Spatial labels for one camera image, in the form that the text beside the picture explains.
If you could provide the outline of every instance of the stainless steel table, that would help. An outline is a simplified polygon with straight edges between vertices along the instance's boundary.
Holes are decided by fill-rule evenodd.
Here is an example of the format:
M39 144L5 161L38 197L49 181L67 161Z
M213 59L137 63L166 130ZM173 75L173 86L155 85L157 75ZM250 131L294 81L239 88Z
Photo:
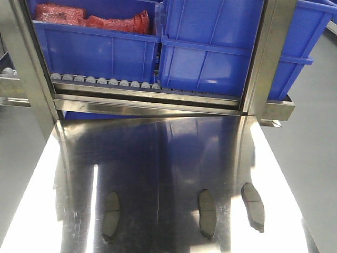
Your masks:
M264 232L250 225L246 183L261 197ZM111 194L119 219L107 241ZM24 251L318 252L253 116L58 121L0 250Z

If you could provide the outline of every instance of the metal edge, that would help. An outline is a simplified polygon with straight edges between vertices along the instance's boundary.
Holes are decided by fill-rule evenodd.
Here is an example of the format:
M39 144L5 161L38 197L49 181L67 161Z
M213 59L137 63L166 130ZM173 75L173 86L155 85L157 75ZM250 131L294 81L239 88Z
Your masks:
M326 26L331 32L337 35L337 24L333 21L329 21L328 25Z
M97 84L87 84L83 82L64 82L57 81L53 82L54 86L59 93L62 91L75 91L75 92L91 92L100 94L111 94L111 95L122 95L122 96L133 96L133 97L143 97L143 98L154 98L154 99L166 99L166 100L179 100L186 102L196 102L196 103L208 103L216 105L226 105L231 107L238 107L239 100L229 96L220 96L213 94L196 94L192 92L180 92L180 91L169 91L169 90L144 90L142 88L133 87L114 87L112 85L97 85Z
M0 106L31 107L28 99L6 98L0 101Z
M117 100L56 94L56 108L64 111L133 116L241 115L239 111L177 104Z
M287 121L295 109L294 102L267 100L262 119Z

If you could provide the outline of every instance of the reflective metal surface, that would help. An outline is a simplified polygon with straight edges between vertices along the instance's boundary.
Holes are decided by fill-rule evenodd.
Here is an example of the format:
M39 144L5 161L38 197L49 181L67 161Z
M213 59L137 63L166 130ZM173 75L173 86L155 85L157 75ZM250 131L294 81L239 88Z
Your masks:
M2 98L0 100L0 105L3 106L18 106L18 107L31 107L28 99L18 99L18 98Z
M241 196L254 185L264 232ZM215 204L211 240L200 193ZM106 198L118 194L112 244ZM317 252L298 205L253 116L58 122L1 252Z
M56 108L63 111L93 112L135 116L239 115L236 110L159 102L97 98L56 94Z
M95 84L85 82L72 82L72 81L56 81L53 82L56 90L59 93L63 91L73 92L88 92L88 93L100 93L110 94L117 96L124 96L132 100L136 98L148 98L148 99L161 99L161 100L173 100L181 102L193 102L193 103L207 103L215 104L218 106L239 107L239 98L229 97L224 95L215 94L202 94L195 92L183 92L183 91L171 91L171 90L154 90L154 89L142 89L135 87L125 86L113 86L109 84Z
M262 119L287 121L294 109L295 104L288 96L284 101L267 100Z
M279 64L298 0L266 0L240 110L263 118L265 103Z

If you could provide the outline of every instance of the shelving rack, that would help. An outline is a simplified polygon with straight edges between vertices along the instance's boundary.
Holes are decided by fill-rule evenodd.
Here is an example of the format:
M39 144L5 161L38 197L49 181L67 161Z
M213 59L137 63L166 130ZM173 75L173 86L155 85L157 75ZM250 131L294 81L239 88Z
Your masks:
M254 115L265 120L288 120L294 110L285 101L267 100L297 0L265 0L250 71L241 98L168 90L51 80L24 0L5 0L0 9L0 32L19 73L0 78L2 105L30 106L45 138L63 111L141 117Z

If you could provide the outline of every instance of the stainless steel frame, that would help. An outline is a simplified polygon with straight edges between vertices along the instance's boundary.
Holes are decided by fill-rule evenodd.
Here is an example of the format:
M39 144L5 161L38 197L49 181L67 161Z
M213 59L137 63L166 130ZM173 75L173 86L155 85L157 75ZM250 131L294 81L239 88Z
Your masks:
M1 2L0 32L42 134L47 139L62 114L57 112L53 103L54 88L24 1Z
M297 0L265 1L240 109L261 120Z
M28 98L47 137L62 117L58 110L137 116L255 115L259 121L287 120L293 102L267 96L297 0L265 0L249 78L240 99L168 90L146 91L50 79L24 1L6 0L0 31L20 80L0 77L0 95Z

